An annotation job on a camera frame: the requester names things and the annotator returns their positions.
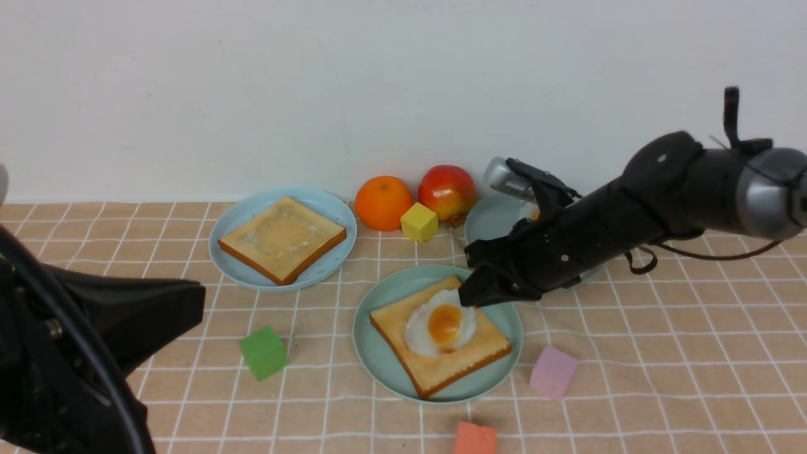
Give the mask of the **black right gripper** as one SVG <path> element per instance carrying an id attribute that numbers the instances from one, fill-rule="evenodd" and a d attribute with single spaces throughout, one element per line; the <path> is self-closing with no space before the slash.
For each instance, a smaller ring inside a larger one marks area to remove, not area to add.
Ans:
<path id="1" fill-rule="evenodd" d="M 518 221 L 507 236 L 466 247 L 461 306 L 540 301 L 582 273 L 669 232 L 669 190 L 657 178 L 616 178 L 573 204 Z"/>

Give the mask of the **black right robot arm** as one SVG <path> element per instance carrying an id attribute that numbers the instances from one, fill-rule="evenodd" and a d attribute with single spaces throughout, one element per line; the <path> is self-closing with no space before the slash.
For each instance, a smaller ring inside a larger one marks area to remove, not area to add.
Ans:
<path id="1" fill-rule="evenodd" d="M 519 182 L 505 193 L 536 203 L 540 215 L 467 245 L 472 275 L 459 290 L 466 307 L 539 301 L 619 256 L 632 262 L 634 250 L 703 260 L 670 242 L 707 230 L 767 240 L 765 252 L 805 229 L 805 154 L 770 139 L 706 149 L 686 132 L 670 133 L 588 195 L 513 158 L 504 169 Z"/>

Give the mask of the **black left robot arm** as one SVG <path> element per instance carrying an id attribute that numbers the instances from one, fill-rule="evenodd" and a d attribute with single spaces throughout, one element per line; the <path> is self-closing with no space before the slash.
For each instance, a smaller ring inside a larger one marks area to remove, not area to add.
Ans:
<path id="1" fill-rule="evenodd" d="M 43 264 L 2 228 L 2 441 L 35 453 L 153 453 L 126 378 L 196 327 L 206 288 Z"/>

